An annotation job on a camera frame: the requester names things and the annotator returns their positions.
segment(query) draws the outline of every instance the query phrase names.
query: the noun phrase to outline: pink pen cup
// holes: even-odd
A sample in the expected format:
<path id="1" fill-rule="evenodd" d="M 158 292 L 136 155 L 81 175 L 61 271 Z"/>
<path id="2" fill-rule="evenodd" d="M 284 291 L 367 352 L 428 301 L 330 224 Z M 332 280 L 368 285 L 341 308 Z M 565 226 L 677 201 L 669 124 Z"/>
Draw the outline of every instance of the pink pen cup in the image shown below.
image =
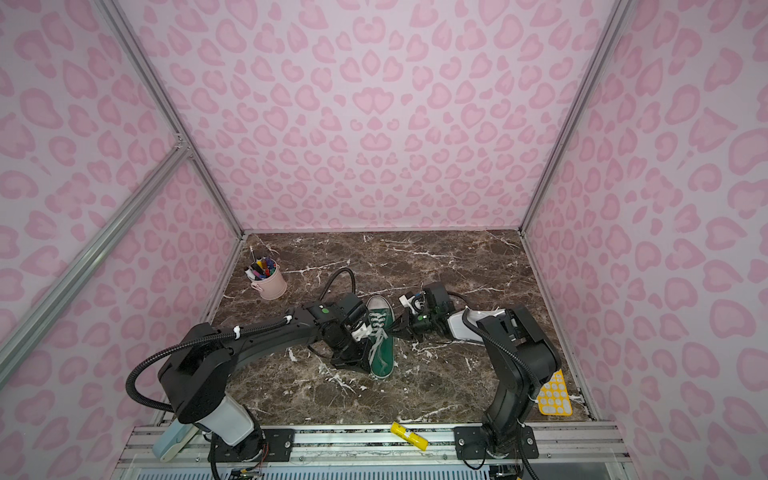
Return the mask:
<path id="1" fill-rule="evenodd" d="M 269 275 L 264 280 L 252 280 L 250 287 L 256 290 L 261 298 L 265 300 L 274 300 L 280 298 L 287 290 L 283 274 L 280 273 L 280 265 L 275 262 L 275 273 Z"/>

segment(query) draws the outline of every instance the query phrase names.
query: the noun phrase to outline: heart pattern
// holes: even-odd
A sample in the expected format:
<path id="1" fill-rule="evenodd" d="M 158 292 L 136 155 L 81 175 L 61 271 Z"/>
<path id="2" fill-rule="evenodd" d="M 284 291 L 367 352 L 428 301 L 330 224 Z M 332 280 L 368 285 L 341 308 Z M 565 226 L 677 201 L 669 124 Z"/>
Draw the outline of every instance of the heart pattern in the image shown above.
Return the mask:
<path id="1" fill-rule="evenodd" d="M 0 344 L 174 143 L 90 2 L 0 14 Z"/>
<path id="2" fill-rule="evenodd" d="M 125 377 L 202 320 L 235 245 L 225 222 L 182 164 L 0 391 L 0 476 L 109 475 L 133 427 L 154 414 L 126 396 Z M 162 247 L 147 248 L 149 233 Z M 137 384 L 159 399 L 157 368 L 149 370 Z"/>
<path id="3" fill-rule="evenodd" d="M 529 236 L 598 415 L 648 480 L 768 475 L 759 3 L 639 2 Z"/>
<path id="4" fill-rule="evenodd" d="M 121 5 L 266 231 L 518 227 L 612 2 Z"/>

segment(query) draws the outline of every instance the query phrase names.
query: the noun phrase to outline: ventilation grille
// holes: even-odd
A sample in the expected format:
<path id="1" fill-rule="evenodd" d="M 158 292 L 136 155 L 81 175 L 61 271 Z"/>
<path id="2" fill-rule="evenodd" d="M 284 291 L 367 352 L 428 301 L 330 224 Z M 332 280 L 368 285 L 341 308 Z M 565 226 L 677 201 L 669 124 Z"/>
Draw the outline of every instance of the ventilation grille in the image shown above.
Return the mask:
<path id="1" fill-rule="evenodd" d="M 219 471 L 222 480 L 229 478 Z M 212 480 L 209 468 L 143 468 L 137 480 Z M 278 467 L 265 468 L 262 480 L 489 480 L 488 467 Z"/>

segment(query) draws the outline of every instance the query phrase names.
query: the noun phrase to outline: shoe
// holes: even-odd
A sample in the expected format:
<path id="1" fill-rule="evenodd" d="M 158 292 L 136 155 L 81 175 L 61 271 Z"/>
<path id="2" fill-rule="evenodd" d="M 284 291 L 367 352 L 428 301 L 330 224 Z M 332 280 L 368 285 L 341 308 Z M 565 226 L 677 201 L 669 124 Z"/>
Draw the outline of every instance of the shoe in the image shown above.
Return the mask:
<path id="1" fill-rule="evenodd" d="M 371 373 L 377 379 L 384 380 L 392 375 L 395 368 L 395 339 L 386 334 L 386 328 L 395 322 L 395 313 L 386 298 L 380 295 L 372 296 L 366 306 L 372 328 L 369 338 L 373 340 L 368 356 Z"/>

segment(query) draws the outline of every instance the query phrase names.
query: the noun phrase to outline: pink bucket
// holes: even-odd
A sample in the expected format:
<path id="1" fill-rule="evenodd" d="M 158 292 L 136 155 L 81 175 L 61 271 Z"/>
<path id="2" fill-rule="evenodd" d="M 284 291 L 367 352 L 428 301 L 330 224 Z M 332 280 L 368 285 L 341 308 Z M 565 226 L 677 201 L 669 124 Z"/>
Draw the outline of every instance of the pink bucket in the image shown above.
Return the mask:
<path id="1" fill-rule="evenodd" d="M 265 300 L 274 300 L 280 298 L 287 290 L 283 274 L 280 273 L 280 265 L 275 263 L 275 273 L 269 275 L 264 280 L 252 280 L 250 287 L 261 295 Z"/>

